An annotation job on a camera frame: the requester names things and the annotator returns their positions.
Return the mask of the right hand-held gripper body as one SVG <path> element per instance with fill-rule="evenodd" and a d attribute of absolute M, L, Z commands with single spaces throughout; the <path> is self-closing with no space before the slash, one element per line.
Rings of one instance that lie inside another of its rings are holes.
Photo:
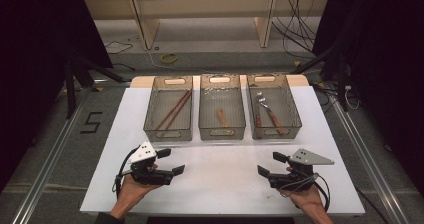
<path fill-rule="evenodd" d="M 316 180 L 314 165 L 334 165 L 333 160 L 303 148 L 287 157 L 286 163 L 291 171 L 289 174 L 270 173 L 268 181 L 272 188 L 294 192 L 307 191 Z"/>

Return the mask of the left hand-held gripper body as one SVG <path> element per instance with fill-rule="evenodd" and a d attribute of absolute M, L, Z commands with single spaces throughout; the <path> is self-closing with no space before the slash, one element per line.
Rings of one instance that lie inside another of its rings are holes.
<path fill-rule="evenodd" d="M 169 185 L 173 172 L 157 169 L 154 164 L 158 159 L 156 150 L 150 142 L 141 144 L 130 156 L 130 174 L 132 178 L 143 185 Z"/>

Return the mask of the grey translucent plastic bin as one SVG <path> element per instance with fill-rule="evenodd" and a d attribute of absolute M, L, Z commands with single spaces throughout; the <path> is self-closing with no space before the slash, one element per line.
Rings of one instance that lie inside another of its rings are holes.
<path fill-rule="evenodd" d="M 220 135 L 222 127 L 216 110 L 222 109 L 233 136 Z M 242 140 L 246 128 L 240 76 L 237 74 L 205 74 L 200 78 L 198 128 L 203 141 Z"/>
<path fill-rule="evenodd" d="M 192 76 L 154 78 L 143 130 L 151 142 L 192 140 Z"/>
<path fill-rule="evenodd" d="M 294 139 L 297 136 L 298 132 L 302 128 L 302 121 L 298 113 L 298 109 L 296 107 L 286 74 L 250 74 L 246 77 L 246 91 L 253 139 Z M 279 135 L 266 109 L 260 104 L 262 138 L 257 139 L 255 133 L 255 98 L 257 92 L 260 93 L 260 97 L 266 98 L 266 102 L 270 109 L 277 117 L 281 126 L 285 129 L 285 135 Z"/>

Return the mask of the person's right hand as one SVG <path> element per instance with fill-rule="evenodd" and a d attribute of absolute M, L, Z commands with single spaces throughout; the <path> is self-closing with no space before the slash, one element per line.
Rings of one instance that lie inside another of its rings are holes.
<path fill-rule="evenodd" d="M 312 185 L 307 191 L 293 192 L 279 189 L 279 192 L 284 197 L 288 197 L 306 215 L 312 216 L 320 212 L 326 213 L 320 193 L 315 185 Z"/>

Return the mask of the person's left hand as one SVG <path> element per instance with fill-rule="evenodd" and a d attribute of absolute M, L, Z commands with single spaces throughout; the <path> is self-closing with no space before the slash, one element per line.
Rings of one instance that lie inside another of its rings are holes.
<path fill-rule="evenodd" d="M 158 185 L 143 185 L 136 182 L 131 176 L 126 176 L 113 209 L 125 209 L 129 212 L 150 191 L 157 188 Z"/>

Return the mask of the white table cover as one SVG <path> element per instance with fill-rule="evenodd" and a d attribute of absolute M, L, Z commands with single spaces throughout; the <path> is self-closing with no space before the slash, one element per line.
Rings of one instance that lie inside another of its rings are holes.
<path fill-rule="evenodd" d="M 257 168 L 263 166 L 273 173 L 282 173 L 286 166 L 274 160 L 273 153 L 292 155 L 304 148 L 331 161 L 314 168 L 320 175 L 320 184 L 330 189 L 330 214 L 363 214 L 364 208 L 313 89 L 295 87 L 292 94 L 302 121 L 295 139 L 255 141 L 246 136 L 241 141 L 217 143 L 203 142 L 195 136 L 189 142 L 175 144 L 171 155 L 157 163 L 164 170 L 183 166 L 183 174 L 148 194 L 134 212 L 147 216 L 295 216 L 298 209 L 271 188 Z M 114 205 L 115 176 L 126 155 L 146 139 L 143 124 L 149 96 L 147 88 L 125 91 L 82 212 L 96 214 Z"/>

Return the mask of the black metal stand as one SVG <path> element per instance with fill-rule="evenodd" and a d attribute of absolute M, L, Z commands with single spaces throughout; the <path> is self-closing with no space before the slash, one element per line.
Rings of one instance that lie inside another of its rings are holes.
<path fill-rule="evenodd" d="M 323 63 L 324 66 L 320 72 L 320 77 L 324 81 L 337 81 L 337 100 L 344 111 L 348 110 L 345 97 L 346 87 L 346 63 L 339 47 L 332 46 L 311 61 L 296 68 L 293 74 L 301 74 L 308 69 Z"/>
<path fill-rule="evenodd" d="M 130 79 L 119 76 L 87 58 L 82 56 L 70 57 L 64 66 L 68 103 L 67 118 L 70 118 L 74 114 L 77 107 L 74 80 L 77 80 L 83 88 L 91 88 L 94 85 L 94 79 L 89 73 L 90 69 L 118 83 L 130 82 Z"/>

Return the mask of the yellow tape roll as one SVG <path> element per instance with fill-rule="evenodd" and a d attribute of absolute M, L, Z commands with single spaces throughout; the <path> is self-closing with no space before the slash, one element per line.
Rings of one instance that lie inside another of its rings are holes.
<path fill-rule="evenodd" d="M 160 61 L 163 64 L 173 64 L 178 60 L 178 57 L 175 53 L 164 53 L 160 56 Z"/>

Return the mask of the light wooden desk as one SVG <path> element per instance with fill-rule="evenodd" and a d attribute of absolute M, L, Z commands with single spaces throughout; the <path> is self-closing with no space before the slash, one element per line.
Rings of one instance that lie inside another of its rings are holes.
<path fill-rule="evenodd" d="M 268 46 L 271 20 L 275 14 L 287 14 L 279 0 L 129 0 L 140 35 L 147 49 L 153 45 L 162 19 L 252 17 L 260 46 Z M 327 0 L 304 0 L 301 13 L 317 16 Z"/>

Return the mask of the black curtain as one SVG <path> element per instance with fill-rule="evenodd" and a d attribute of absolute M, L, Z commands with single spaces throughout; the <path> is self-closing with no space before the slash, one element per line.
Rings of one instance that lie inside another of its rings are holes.
<path fill-rule="evenodd" d="M 328 0 L 313 52 L 335 42 L 356 0 Z M 346 49 L 350 78 L 386 144 L 424 197 L 424 0 L 365 0 Z"/>
<path fill-rule="evenodd" d="M 0 0 L 0 192 L 41 129 L 72 54 L 112 66 L 84 0 Z"/>

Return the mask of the aluminium floor rail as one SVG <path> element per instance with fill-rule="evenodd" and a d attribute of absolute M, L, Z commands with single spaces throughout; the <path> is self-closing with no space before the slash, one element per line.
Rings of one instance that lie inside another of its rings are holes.
<path fill-rule="evenodd" d="M 17 204 L 0 224 L 86 224 L 80 211 L 127 83 L 99 80 L 78 94 L 67 116 L 65 100 L 53 109 L 4 189 Z"/>
<path fill-rule="evenodd" d="M 406 212 L 400 205 L 400 201 L 392 191 L 388 181 L 383 177 L 382 172 L 377 166 L 377 162 L 372 157 L 371 152 L 368 150 L 366 143 L 362 136 L 359 134 L 350 115 L 344 111 L 340 105 L 341 97 L 331 97 L 334 102 L 334 109 L 341 120 L 341 123 L 347 132 L 353 147 L 355 148 L 359 159 L 361 160 L 371 182 L 374 185 L 391 221 L 393 224 L 410 224 Z"/>

